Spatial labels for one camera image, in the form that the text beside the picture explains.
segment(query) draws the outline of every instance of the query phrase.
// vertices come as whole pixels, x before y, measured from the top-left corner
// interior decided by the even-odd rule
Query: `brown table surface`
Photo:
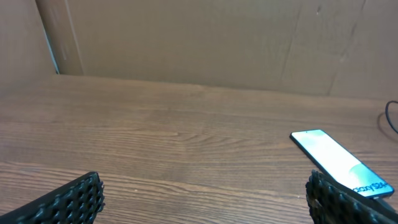
[[[398,187],[385,103],[55,75],[0,97],[0,214],[96,170],[96,223],[311,223],[289,134],[324,129]]]

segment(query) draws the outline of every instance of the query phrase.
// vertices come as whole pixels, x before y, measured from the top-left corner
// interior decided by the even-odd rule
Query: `cardboard panel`
[[[283,91],[329,94],[340,56],[292,45],[282,78]]]
[[[397,9],[397,1],[366,1],[331,95],[398,98]]]
[[[61,74],[83,75],[65,0],[36,0]]]
[[[276,90],[296,0],[68,0],[85,75]]]
[[[0,95],[55,74],[33,0],[0,1]]]
[[[342,54],[365,0],[303,0],[295,33],[296,44]]]

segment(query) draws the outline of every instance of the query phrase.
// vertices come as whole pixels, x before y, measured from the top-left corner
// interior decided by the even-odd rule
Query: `robotic claw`
[[[315,170],[305,185],[315,224],[393,224],[398,214],[384,201],[369,199]],[[103,183],[96,172],[0,217],[0,223],[93,223],[104,207]]]
[[[363,197],[315,170],[305,188],[315,224],[398,223],[398,214],[381,198]]]

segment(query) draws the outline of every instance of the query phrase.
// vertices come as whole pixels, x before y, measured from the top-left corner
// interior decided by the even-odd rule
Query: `phone screen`
[[[300,131],[292,140],[323,172],[365,197],[392,195],[394,189],[322,130]]]

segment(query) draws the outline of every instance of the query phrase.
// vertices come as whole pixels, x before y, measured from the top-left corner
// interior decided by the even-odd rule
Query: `black cable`
[[[392,124],[391,119],[390,119],[390,115],[389,115],[389,113],[388,113],[388,107],[390,106],[391,103],[397,103],[397,104],[398,104],[398,101],[391,100],[391,101],[389,101],[389,102],[386,104],[386,118],[387,118],[387,121],[388,121],[388,123],[390,124],[391,128],[398,134],[398,130],[397,130],[396,127],[394,127],[394,125]]]

